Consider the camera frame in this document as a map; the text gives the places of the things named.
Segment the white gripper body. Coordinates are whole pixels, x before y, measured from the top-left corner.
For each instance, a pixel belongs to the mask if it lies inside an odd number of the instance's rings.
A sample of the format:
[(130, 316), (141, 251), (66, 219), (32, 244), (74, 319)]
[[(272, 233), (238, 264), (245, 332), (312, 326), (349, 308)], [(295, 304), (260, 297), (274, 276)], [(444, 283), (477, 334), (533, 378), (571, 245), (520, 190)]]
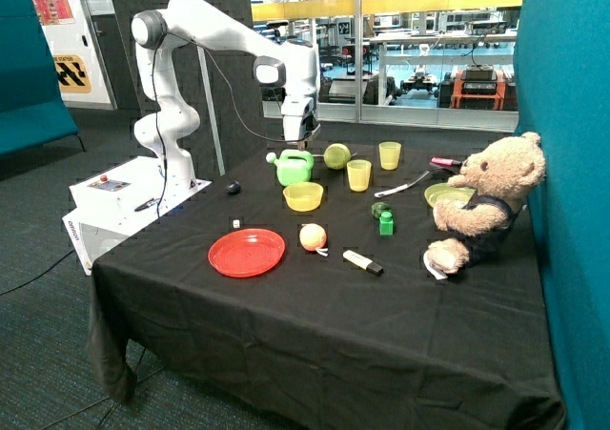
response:
[(283, 135), (290, 144), (310, 144), (319, 134), (316, 103), (311, 96), (287, 96), (280, 109)]

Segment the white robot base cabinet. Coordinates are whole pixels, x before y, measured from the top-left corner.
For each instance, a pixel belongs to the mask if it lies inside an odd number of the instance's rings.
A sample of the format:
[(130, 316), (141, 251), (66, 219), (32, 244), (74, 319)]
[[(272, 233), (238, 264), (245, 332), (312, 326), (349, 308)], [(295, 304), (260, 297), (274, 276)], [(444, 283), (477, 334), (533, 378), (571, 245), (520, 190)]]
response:
[[(70, 186), (75, 209), (63, 222), (85, 274), (97, 258), (209, 185), (192, 176), (166, 177), (160, 159), (138, 156)], [(155, 206), (134, 210), (152, 198)]]

